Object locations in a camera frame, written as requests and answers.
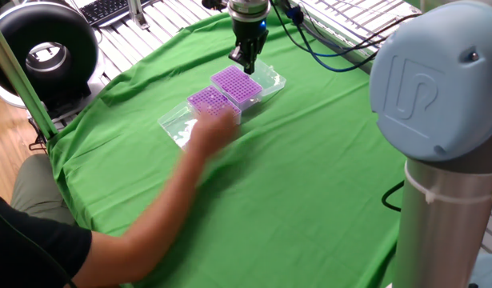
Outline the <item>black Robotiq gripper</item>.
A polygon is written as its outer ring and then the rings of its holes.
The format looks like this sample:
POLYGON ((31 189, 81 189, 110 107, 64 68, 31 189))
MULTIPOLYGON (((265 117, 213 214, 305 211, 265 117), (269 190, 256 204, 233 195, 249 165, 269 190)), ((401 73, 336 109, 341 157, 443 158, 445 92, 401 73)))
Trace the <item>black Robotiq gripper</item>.
POLYGON ((259 46, 265 44, 268 35, 266 18, 254 22, 241 22, 233 18, 232 29, 236 41, 235 48, 229 53, 229 59, 244 66, 247 74, 252 74, 261 49, 257 46, 247 46, 247 43, 255 43, 259 46))

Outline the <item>bare human hand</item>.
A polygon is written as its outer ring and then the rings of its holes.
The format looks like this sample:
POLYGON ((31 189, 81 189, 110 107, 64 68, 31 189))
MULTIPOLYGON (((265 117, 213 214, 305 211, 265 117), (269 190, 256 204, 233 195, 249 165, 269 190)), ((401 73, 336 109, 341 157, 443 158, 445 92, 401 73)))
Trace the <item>bare human hand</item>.
POLYGON ((201 112, 191 131, 186 153, 211 158, 229 145, 237 134, 238 125, 231 109, 226 109, 219 115, 201 112))

